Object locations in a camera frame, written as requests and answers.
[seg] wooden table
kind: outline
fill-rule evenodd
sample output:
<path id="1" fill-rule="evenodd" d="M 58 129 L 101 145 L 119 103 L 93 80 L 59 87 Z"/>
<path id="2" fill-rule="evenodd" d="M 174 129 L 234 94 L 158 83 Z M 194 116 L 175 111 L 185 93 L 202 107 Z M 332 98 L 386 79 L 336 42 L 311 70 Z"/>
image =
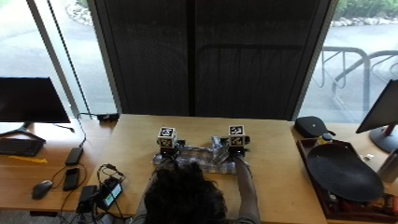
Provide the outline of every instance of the wooden table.
<path id="1" fill-rule="evenodd" d="M 34 201 L 30 199 L 32 187 L 41 181 L 50 179 L 57 171 L 65 166 L 67 152 L 77 147 L 83 140 L 83 133 L 75 119 L 70 120 L 70 124 L 62 124 L 74 129 L 74 133 L 53 124 L 36 123 L 32 124 L 29 130 L 32 133 L 46 139 L 46 143 L 34 158 L 46 159 L 48 163 L 36 163 L 32 161 L 20 161 L 9 159 L 9 156 L 0 156 L 0 190 L 1 200 L 0 209 L 16 209 L 29 211 L 58 212 L 65 203 L 62 211 L 74 211 L 81 188 L 75 189 L 66 197 L 69 192 L 62 191 L 61 172 L 54 177 L 54 185 L 59 182 L 57 189 L 52 189 L 44 199 Z M 83 155 L 81 163 L 86 167 L 86 179 L 101 158 L 103 144 L 107 136 L 111 134 L 115 123 L 101 124 L 97 120 L 82 120 L 82 127 L 86 133 L 83 144 Z M 0 133 L 10 131 L 21 126 L 21 123 L 1 123 Z"/>
<path id="2" fill-rule="evenodd" d="M 260 221 L 267 223 L 327 223 L 304 170 L 290 123 L 282 120 L 214 119 L 145 115 L 121 115 L 103 154 L 97 164 L 113 164 L 126 179 L 123 193 L 117 205 L 125 216 L 135 212 L 149 176 L 154 170 L 150 163 L 159 151 L 157 136 L 161 127 L 177 129 L 186 145 L 209 147 L 210 137 L 227 135 L 229 125 L 243 125 L 251 142 L 245 160 L 251 165 L 258 196 Z M 223 192 L 227 218 L 237 218 L 239 197 L 237 177 L 233 175 L 206 175 L 217 181 Z M 89 179 L 97 184 L 97 176 Z M 118 215 L 115 206 L 111 212 Z"/>
<path id="3" fill-rule="evenodd" d="M 383 164 L 388 154 L 378 148 L 376 145 L 372 144 L 370 140 L 370 134 L 368 132 L 364 133 L 355 133 L 355 130 L 359 126 L 359 124 L 354 123 L 327 123 L 326 124 L 327 129 L 334 131 L 336 136 L 334 139 L 350 142 L 352 148 L 356 151 L 356 154 L 360 158 L 364 158 L 368 154 L 372 156 L 370 160 L 363 160 L 366 165 L 376 171 Z M 294 135 L 294 139 L 302 139 L 302 136 L 298 134 L 296 130 L 291 128 L 291 132 Z M 398 181 L 394 181 L 391 184 L 384 185 L 386 193 L 391 193 L 394 195 L 398 195 Z M 359 221 L 339 221 L 339 220 L 328 220 L 328 223 L 367 223 L 368 222 L 359 222 Z"/>

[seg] dark curtain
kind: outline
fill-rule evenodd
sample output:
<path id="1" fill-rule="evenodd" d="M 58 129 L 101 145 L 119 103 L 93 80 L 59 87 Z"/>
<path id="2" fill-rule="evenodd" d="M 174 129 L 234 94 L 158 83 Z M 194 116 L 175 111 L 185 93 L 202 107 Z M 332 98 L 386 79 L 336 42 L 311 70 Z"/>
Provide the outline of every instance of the dark curtain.
<path id="1" fill-rule="evenodd" d="M 328 4 L 97 0 L 122 112 L 290 119 Z"/>

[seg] computer monitor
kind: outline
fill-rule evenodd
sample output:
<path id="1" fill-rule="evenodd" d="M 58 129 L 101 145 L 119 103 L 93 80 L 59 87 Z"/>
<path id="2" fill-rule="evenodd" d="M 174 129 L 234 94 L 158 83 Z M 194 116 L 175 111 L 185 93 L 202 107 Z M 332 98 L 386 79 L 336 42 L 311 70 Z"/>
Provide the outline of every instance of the computer monitor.
<path id="1" fill-rule="evenodd" d="M 371 109 L 367 113 L 356 133 L 370 130 L 370 139 L 380 149 L 390 153 L 398 148 L 398 80 L 390 80 Z"/>
<path id="2" fill-rule="evenodd" d="M 24 122 L 24 125 L 1 136 L 25 134 L 33 122 L 70 123 L 49 77 L 0 77 L 0 122 Z"/>

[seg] railing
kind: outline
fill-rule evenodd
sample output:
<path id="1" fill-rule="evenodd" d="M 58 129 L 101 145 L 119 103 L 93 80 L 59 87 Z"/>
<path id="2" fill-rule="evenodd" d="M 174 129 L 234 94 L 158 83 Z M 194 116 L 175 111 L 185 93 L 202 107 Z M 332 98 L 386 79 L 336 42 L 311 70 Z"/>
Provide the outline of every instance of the railing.
<path id="1" fill-rule="evenodd" d="M 334 52 L 334 54 L 328 57 L 324 56 L 324 52 Z M 360 59 L 356 60 L 348 67 L 347 67 L 347 53 L 354 53 L 358 54 Z M 342 68 L 343 71 L 336 74 L 336 76 L 332 76 L 330 72 L 326 70 L 326 64 L 327 62 L 335 58 L 336 55 L 342 55 L 340 60 L 342 60 Z M 371 64 L 371 62 L 375 58 L 383 57 L 379 61 Z M 383 63 L 384 61 L 390 60 L 392 57 L 398 56 L 398 50 L 380 50 L 374 52 L 372 54 L 367 54 L 362 49 L 358 48 L 347 48 L 347 47 L 323 47 L 322 52 L 320 52 L 320 60 L 322 60 L 322 81 L 320 84 L 318 82 L 316 85 L 319 88 L 324 86 L 324 79 L 326 76 L 330 77 L 332 84 L 331 84 L 331 92 L 332 92 L 332 98 L 338 105 L 344 109 L 350 110 L 348 107 L 346 106 L 343 100 L 339 98 L 336 95 L 336 88 L 343 89 L 347 84 L 347 75 L 352 70 L 355 70 L 362 64 L 363 64 L 363 72 L 362 72 L 362 78 L 363 78 L 363 111 L 367 113 L 370 110 L 370 75 L 378 77 L 383 82 L 388 82 L 384 80 L 380 76 L 376 75 L 375 71 L 375 66 Z M 392 63 L 388 72 L 391 73 L 391 77 L 398 77 L 398 75 L 394 74 L 392 68 L 398 65 L 398 63 Z"/>

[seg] glass window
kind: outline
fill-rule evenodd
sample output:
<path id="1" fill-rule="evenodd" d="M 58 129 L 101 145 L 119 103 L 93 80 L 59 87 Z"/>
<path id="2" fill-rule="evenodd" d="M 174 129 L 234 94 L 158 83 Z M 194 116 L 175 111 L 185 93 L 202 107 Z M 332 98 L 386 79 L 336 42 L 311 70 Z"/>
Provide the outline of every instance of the glass window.
<path id="1" fill-rule="evenodd" d="M 338 2 L 298 117 L 359 123 L 398 78 L 398 3 Z"/>
<path id="2" fill-rule="evenodd" d="M 0 42 L 1 76 L 50 77 L 71 117 L 70 99 L 81 113 L 115 112 L 86 1 L 0 0 Z"/>
<path id="3" fill-rule="evenodd" d="M 0 1 L 0 43 L 1 76 L 50 77 L 66 113 L 71 115 L 66 95 L 25 0 Z"/>

